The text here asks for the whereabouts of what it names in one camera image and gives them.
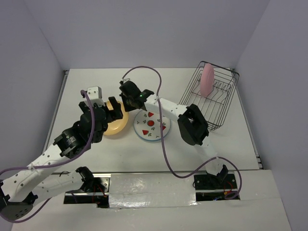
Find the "yellow plate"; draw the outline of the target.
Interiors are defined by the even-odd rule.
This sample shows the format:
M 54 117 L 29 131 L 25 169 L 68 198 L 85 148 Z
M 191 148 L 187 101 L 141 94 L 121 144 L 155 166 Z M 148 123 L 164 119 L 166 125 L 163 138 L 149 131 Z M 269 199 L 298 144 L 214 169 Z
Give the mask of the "yellow plate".
M 112 123 L 109 123 L 108 129 L 104 132 L 104 136 L 111 136 L 111 135 L 115 135 L 119 133 L 120 131 L 124 129 L 124 127 L 126 126 L 128 122 L 128 118 L 129 118 L 128 112 L 125 111 L 122 102 L 118 101 L 118 103 L 120 103 L 121 105 L 121 111 L 123 113 L 123 118 L 120 120 L 113 121 Z

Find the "white blue-rimmed fruit plate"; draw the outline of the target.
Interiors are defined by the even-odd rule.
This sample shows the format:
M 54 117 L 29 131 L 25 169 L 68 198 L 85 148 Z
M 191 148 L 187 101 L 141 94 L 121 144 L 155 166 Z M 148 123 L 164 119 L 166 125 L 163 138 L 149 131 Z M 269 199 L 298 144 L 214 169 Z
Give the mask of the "white blue-rimmed fruit plate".
M 134 131 L 145 141 L 161 140 L 160 117 L 158 113 L 140 110 L 133 123 Z

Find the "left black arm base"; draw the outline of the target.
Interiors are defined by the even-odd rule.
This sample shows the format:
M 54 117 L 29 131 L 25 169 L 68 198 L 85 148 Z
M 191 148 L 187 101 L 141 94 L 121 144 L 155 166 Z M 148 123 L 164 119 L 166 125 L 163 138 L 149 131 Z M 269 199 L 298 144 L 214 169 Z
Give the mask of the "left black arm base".
M 65 193 L 64 204 L 92 204 L 98 208 L 109 208 L 110 177 L 96 177 L 87 167 L 79 167 L 76 172 L 81 176 L 82 185 Z

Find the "dark wire dish rack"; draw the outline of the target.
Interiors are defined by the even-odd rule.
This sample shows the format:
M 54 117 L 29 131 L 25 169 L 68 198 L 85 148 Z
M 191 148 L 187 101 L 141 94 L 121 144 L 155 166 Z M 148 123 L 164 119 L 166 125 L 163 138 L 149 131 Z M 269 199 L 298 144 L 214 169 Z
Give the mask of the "dark wire dish rack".
M 206 64 L 208 62 L 201 61 L 196 67 L 180 99 L 180 104 L 197 105 L 208 123 L 208 129 L 214 131 L 223 126 L 225 122 L 240 75 L 234 69 L 212 64 L 214 68 L 213 87 L 208 96 L 203 97 L 201 76 Z

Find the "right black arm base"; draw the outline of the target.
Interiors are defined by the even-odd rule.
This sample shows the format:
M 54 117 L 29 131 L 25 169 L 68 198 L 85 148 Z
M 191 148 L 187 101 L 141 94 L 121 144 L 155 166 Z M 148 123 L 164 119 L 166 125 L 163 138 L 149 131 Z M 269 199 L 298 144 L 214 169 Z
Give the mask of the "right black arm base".
M 225 165 L 216 176 L 208 173 L 194 175 L 192 184 L 197 202 L 239 200 L 235 175 L 229 173 Z

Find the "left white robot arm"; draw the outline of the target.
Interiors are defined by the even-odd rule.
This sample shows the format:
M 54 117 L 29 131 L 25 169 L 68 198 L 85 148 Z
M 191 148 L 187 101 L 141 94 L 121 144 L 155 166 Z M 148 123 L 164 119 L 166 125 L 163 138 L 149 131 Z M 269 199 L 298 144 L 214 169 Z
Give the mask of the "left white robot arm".
M 11 223 L 30 219 L 28 213 L 39 203 L 44 205 L 54 196 L 64 192 L 82 190 L 103 192 L 100 179 L 94 177 L 87 167 L 63 171 L 59 178 L 51 175 L 62 165 L 80 158 L 99 143 L 107 131 L 108 124 L 123 118 L 121 105 L 115 97 L 109 97 L 112 109 L 102 99 L 90 99 L 82 92 L 86 101 L 80 102 L 82 115 L 72 127 L 64 130 L 48 149 L 26 167 L 7 168 L 1 173 L 17 171 L 13 176 L 0 182 L 0 215 Z

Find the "pink plate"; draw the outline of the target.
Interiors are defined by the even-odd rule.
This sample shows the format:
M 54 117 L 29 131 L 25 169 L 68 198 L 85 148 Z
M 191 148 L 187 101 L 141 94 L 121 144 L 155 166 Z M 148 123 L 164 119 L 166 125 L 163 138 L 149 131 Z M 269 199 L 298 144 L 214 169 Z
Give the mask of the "pink plate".
M 204 66 L 201 78 L 200 78 L 200 94 L 202 97 L 207 97 L 212 89 L 214 83 L 214 68 L 210 63 Z

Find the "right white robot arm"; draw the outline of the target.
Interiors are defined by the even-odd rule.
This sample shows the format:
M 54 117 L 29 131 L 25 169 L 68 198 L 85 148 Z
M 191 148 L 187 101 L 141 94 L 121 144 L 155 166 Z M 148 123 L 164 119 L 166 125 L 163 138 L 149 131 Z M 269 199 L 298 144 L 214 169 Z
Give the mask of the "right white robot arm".
M 141 91 L 132 81 L 120 81 L 121 98 L 125 111 L 130 112 L 142 109 L 151 113 L 159 114 L 160 135 L 163 135 L 163 117 L 178 124 L 180 136 L 184 142 L 195 147 L 197 152 L 205 159 L 196 170 L 186 176 L 180 176 L 172 169 L 165 150 L 164 138 L 161 138 L 162 150 L 166 165 L 170 172 L 177 178 L 184 179 L 194 175 L 202 167 L 210 176 L 210 185 L 220 188 L 226 182 L 228 168 L 221 162 L 214 150 L 210 139 L 208 123 L 202 115 L 199 107 L 195 104 L 190 106 L 177 104 L 154 95 L 153 91 Z

